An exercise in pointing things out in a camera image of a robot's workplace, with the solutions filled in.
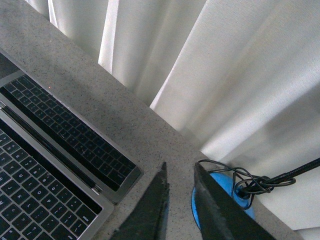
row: black cable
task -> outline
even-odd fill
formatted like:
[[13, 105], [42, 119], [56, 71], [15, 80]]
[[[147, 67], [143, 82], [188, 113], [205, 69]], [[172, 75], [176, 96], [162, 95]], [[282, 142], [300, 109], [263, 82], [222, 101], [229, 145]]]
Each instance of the black cable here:
[[231, 197], [234, 199], [234, 192], [236, 195], [242, 199], [250, 199], [250, 203], [247, 207], [243, 207], [244, 210], [247, 210], [251, 207], [255, 195], [260, 195], [264, 193], [271, 193], [271, 191], [276, 187], [285, 187], [296, 183], [294, 177], [303, 174], [307, 171], [310, 171], [316, 167], [320, 166], [320, 158], [313, 160], [307, 164], [304, 164], [292, 171], [280, 174], [276, 177], [269, 178], [267, 176], [256, 176], [250, 174], [243, 167], [230, 167], [222, 162], [203, 159], [198, 161], [199, 163], [207, 162], [216, 165], [223, 166], [224, 168], [211, 170], [209, 173], [223, 173], [232, 171], [232, 190]]

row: keyboard key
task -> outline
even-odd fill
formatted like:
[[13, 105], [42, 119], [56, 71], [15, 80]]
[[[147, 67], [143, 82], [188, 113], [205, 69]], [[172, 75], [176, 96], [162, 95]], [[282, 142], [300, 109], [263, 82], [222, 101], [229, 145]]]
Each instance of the keyboard key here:
[[83, 153], [83, 157], [87, 160], [87, 161], [91, 161], [94, 158], [94, 154], [89, 151], [88, 149]]
[[96, 217], [96, 215], [85, 205], [82, 205], [79, 208], [79, 210], [76, 212], [76, 215], [86, 224], [90, 224]]
[[38, 227], [34, 222], [31, 223], [30, 226], [28, 226], [24, 231], [23, 235], [28, 239], [28, 240], [33, 240], [35, 237], [41, 233], [41, 228]]
[[13, 178], [18, 182], [18, 183], [22, 183], [24, 180], [26, 180], [28, 177], [30, 176], [30, 174], [24, 170], [24, 169], [20, 169], [18, 172], [16, 172], [13, 175]]
[[31, 192], [36, 186], [39, 185], [39, 182], [35, 180], [33, 177], [30, 177], [28, 180], [26, 180], [24, 183], [22, 183], [22, 186], [28, 191]]
[[111, 157], [114, 157], [115, 159], [118, 159], [122, 156], [122, 154], [115, 149], [113, 149], [111, 152], [109, 152], [109, 155]]
[[47, 172], [39, 178], [39, 181], [44, 186], [48, 186], [54, 179], [55, 178], [50, 173]]
[[19, 82], [22, 83], [27, 89], [32, 89], [34, 85], [26, 78], [19, 78]]
[[0, 217], [0, 235], [3, 234], [10, 225], [2, 218]]
[[61, 222], [68, 228], [75, 222], [75, 220], [77, 220], [77, 217], [70, 211], [67, 211], [61, 218]]
[[49, 97], [47, 95], [45, 95], [44, 93], [41, 93], [38, 98], [42, 101], [42, 102], [46, 102], [49, 100]]
[[106, 163], [104, 163], [101, 167], [100, 167], [100, 171], [104, 174], [104, 175], [108, 175], [108, 173], [110, 173], [111, 172], [111, 170], [112, 170], [112, 168], [108, 165], [108, 164], [106, 164]]
[[23, 85], [22, 85], [20, 82], [18, 82], [17, 80], [12, 81], [11, 84], [12, 84], [13, 86], [15, 86], [20, 92], [26, 90], [26, 87], [23, 86]]
[[0, 146], [5, 145], [6, 143], [8, 143], [11, 139], [8, 137], [7, 134], [3, 133], [0, 135]]
[[71, 124], [71, 126], [76, 128], [80, 124], [80, 122], [75, 117], [73, 117], [69, 120], [69, 124]]
[[71, 227], [71, 231], [76, 235], [80, 236], [85, 230], [87, 226], [80, 220], [77, 220], [75, 224]]
[[117, 160], [113, 160], [111, 162], [110, 166], [118, 171], [123, 165], [120, 162], [118, 162]]
[[63, 127], [66, 131], [71, 129], [71, 125], [67, 121], [64, 121], [63, 123], [61, 123], [61, 127]]
[[39, 203], [37, 203], [36, 200], [34, 200], [32, 197], [29, 198], [24, 204], [22, 204], [21, 208], [26, 211], [27, 214], [32, 213], [37, 207], [39, 206]]
[[8, 206], [11, 203], [9, 198], [7, 198], [5, 195], [0, 196], [0, 212], [5, 209], [6, 206]]
[[70, 137], [68, 137], [68, 139], [66, 140], [66, 142], [67, 142], [68, 144], [70, 144], [72, 147], [74, 147], [79, 141], [78, 141], [75, 137], [70, 136]]
[[111, 164], [112, 161], [114, 160], [114, 158], [112, 156], [110, 156], [109, 154], [105, 154], [101, 157], [102, 161], [106, 164]]
[[61, 202], [66, 203], [72, 197], [72, 193], [68, 189], [64, 188], [56, 197]]
[[82, 144], [85, 144], [88, 141], [88, 138], [83, 134], [80, 134], [79, 136], [77, 136], [76, 139], [78, 139], [79, 142]]
[[39, 208], [37, 208], [37, 210], [35, 210], [35, 211], [31, 214], [31, 218], [33, 218], [33, 220], [35, 220], [35, 221], [39, 224], [39, 223], [41, 223], [48, 215], [49, 215], [49, 213], [48, 213], [42, 206], [40, 206]]
[[81, 201], [74, 196], [73, 198], [70, 199], [70, 201], [66, 205], [73, 212], [75, 212], [80, 207]]
[[59, 219], [66, 211], [67, 208], [59, 202], [52, 208], [51, 213]]
[[46, 170], [41, 165], [36, 165], [30, 170], [30, 173], [35, 177], [40, 177]]
[[36, 96], [42, 94], [42, 91], [41, 91], [40, 89], [38, 89], [37, 87], [33, 88], [33, 89], [31, 90], [31, 92], [32, 92], [34, 95], [36, 95]]
[[35, 111], [37, 111], [39, 108], [36, 106], [36, 105], [34, 105], [33, 103], [30, 103], [28, 106], [26, 106], [31, 112], [35, 112]]
[[12, 154], [14, 151], [16, 151], [19, 148], [18, 144], [16, 144], [14, 141], [11, 141], [3, 146], [3, 149], [8, 153]]
[[93, 142], [94, 142], [97, 146], [99, 146], [99, 147], [101, 148], [101, 147], [104, 145], [105, 140], [98, 135], [98, 136], [93, 140]]
[[89, 128], [87, 125], [82, 123], [76, 129], [80, 131], [80, 133], [84, 134]]
[[39, 119], [43, 119], [45, 116], [47, 116], [42, 110], [38, 110], [34, 113]]
[[110, 153], [110, 152], [114, 149], [114, 147], [111, 146], [109, 143], [105, 142], [105, 143], [101, 146], [101, 149], [102, 149], [103, 151], [105, 151], [106, 153]]
[[6, 240], [18, 240], [20, 238], [20, 234], [11, 228], [9, 231], [7, 231], [1, 239], [6, 239]]
[[15, 191], [19, 189], [18, 183], [15, 181], [11, 180], [8, 183], [6, 183], [2, 188], [1, 188], [8, 196], [13, 194]]
[[20, 189], [17, 191], [11, 198], [13, 201], [15, 201], [17, 204], [23, 203], [30, 195], [23, 189]]
[[93, 140], [95, 139], [95, 137], [97, 136], [97, 134], [92, 131], [91, 129], [89, 129], [86, 133], [85, 133], [85, 136], [90, 139], [90, 140]]
[[10, 177], [4, 172], [0, 172], [0, 186], [4, 185], [10, 180]]
[[8, 174], [13, 174], [20, 168], [21, 166], [16, 161], [11, 161], [3, 167], [3, 169], [6, 170]]
[[51, 108], [48, 108], [44, 111], [45, 114], [47, 114], [50, 118], [52, 118], [54, 115], [56, 115], [55, 111], [53, 111]]
[[30, 168], [32, 168], [36, 164], [37, 164], [37, 162], [30, 156], [21, 162], [22, 167], [24, 167], [27, 170], [29, 170]]
[[12, 157], [18, 162], [22, 161], [27, 156], [28, 156], [28, 153], [26, 153], [22, 148], [20, 148], [18, 151], [12, 154]]
[[51, 234], [55, 240], [76, 240], [77, 238], [64, 226], [59, 225]]
[[34, 196], [38, 201], [43, 199], [48, 194], [48, 190], [45, 189], [42, 185], [38, 186], [31, 195]]
[[133, 170], [136, 167], [136, 165], [133, 162], [131, 162], [128, 158], [126, 158], [125, 156], [121, 156], [118, 159], [118, 161], [120, 163], [122, 163], [123, 165], [125, 165], [126, 167], [128, 167], [130, 170]]
[[41, 102], [40, 99], [37, 98], [36, 96], [30, 97], [30, 100], [31, 100], [31, 102], [33, 102], [34, 104], [38, 104], [38, 103]]
[[109, 175], [109, 178], [111, 178], [114, 182], [116, 182], [118, 185], [121, 185], [123, 181], [126, 179], [124, 176], [122, 176], [120, 173], [118, 173], [115, 170], [112, 170]]
[[19, 90], [15, 90], [11, 93], [16, 99], [19, 99], [23, 96], [23, 94]]
[[1, 153], [0, 154], [0, 166], [3, 166], [6, 163], [10, 162], [11, 159], [12, 158], [8, 154], [6, 154], [5, 152]]
[[50, 233], [58, 224], [59, 222], [50, 215], [46, 220], [44, 220], [44, 222], [41, 224], [41, 227], [43, 227], [44, 230]]
[[55, 132], [55, 133], [58, 133], [61, 131], [62, 129], [62, 126], [60, 126], [58, 123], [54, 123], [50, 126], [50, 128]]
[[127, 177], [129, 175], [129, 173], [131, 173], [131, 170], [126, 168], [125, 166], [123, 166], [119, 169], [119, 173], [121, 173], [123, 176]]
[[46, 209], [50, 210], [57, 202], [58, 200], [52, 194], [49, 194], [41, 203]]
[[60, 116], [61, 116], [65, 121], [69, 121], [69, 120], [72, 118], [72, 116], [71, 116], [69, 113], [67, 113], [66, 111], [63, 112], [63, 113], [61, 113]]
[[53, 108], [53, 110], [57, 113], [57, 114], [62, 114], [63, 112], [64, 112], [64, 110], [62, 109], [62, 107], [60, 107], [60, 106], [55, 106], [54, 108]]
[[25, 106], [27, 106], [29, 103], [31, 103], [31, 101], [28, 98], [26, 98], [25, 96], [20, 98], [20, 102]]
[[8, 221], [12, 221], [16, 216], [21, 213], [21, 210], [15, 204], [11, 204], [2, 212], [2, 216], [5, 217]]
[[14, 90], [16, 90], [16, 88], [11, 84], [11, 83], [8, 83], [7, 85], [5, 85], [5, 88], [11, 93], [13, 92]]
[[49, 108], [54, 108], [57, 104], [52, 101], [51, 99], [49, 99], [48, 101], [45, 102], [45, 104], [47, 104], [49, 106]]
[[50, 184], [48, 189], [54, 194], [57, 195], [58, 192], [63, 188], [62, 184], [55, 180], [53, 183]]
[[105, 152], [104, 152], [100, 147], [97, 147], [97, 148], [93, 151], [93, 153], [94, 153], [95, 155], [97, 155], [99, 158], [101, 158], [101, 157], [105, 154]]
[[102, 165], [103, 161], [99, 157], [95, 156], [91, 160], [91, 163], [92, 163], [93, 166], [95, 166], [98, 169]]
[[55, 115], [52, 119], [56, 121], [57, 124], [61, 124], [64, 121], [64, 119], [59, 115]]
[[85, 151], [86, 151], [86, 147], [83, 146], [81, 143], [78, 143], [78, 144], [74, 147], [74, 149], [75, 149], [78, 153], [80, 153], [81, 155], [83, 155], [83, 154], [85, 153]]
[[59, 135], [60, 135], [64, 140], [66, 140], [66, 139], [70, 136], [70, 133], [68, 133], [66, 130], [62, 129], [62, 130], [59, 132]]
[[25, 213], [22, 213], [16, 218], [16, 220], [13, 221], [12, 224], [16, 229], [22, 231], [30, 222], [31, 219]]
[[29, 90], [24, 90], [22, 92], [27, 98], [31, 98], [34, 94], [30, 92]]
[[97, 146], [92, 142], [92, 141], [88, 141], [85, 146], [90, 149], [91, 151], [93, 151]]
[[44, 102], [40, 102], [38, 105], [37, 105], [42, 111], [45, 111], [48, 109], [48, 106], [44, 103]]
[[53, 240], [51, 237], [48, 236], [45, 232], [42, 232], [36, 240]]
[[55, 121], [53, 121], [49, 116], [45, 116], [43, 122], [50, 127]]

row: laptop hinge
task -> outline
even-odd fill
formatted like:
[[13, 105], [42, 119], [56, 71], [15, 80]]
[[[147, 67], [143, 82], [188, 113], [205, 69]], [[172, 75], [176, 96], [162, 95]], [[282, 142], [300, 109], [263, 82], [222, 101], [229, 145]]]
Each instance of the laptop hinge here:
[[100, 193], [102, 192], [101, 187], [99, 187], [97, 184], [94, 185], [93, 188], [91, 188], [92, 191], [94, 191], [95, 194], [100, 195]]

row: granite countertop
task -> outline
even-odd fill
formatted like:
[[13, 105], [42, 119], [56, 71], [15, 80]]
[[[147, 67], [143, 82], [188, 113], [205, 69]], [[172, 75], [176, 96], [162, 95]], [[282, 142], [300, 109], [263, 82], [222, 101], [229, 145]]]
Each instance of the granite countertop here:
[[[166, 239], [200, 240], [191, 211], [194, 163], [205, 156], [24, 0], [0, 1], [0, 48], [23, 70], [127, 151], [144, 175], [95, 235], [109, 239], [134, 209], [163, 161], [170, 204]], [[258, 200], [256, 220], [276, 239], [302, 238]]]

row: silver laptop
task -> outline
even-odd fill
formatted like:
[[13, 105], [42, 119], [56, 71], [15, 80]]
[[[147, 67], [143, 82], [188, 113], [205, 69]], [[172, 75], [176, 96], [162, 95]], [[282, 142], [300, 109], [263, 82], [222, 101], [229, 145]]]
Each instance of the silver laptop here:
[[1, 240], [88, 240], [142, 174], [21, 68], [0, 79]]

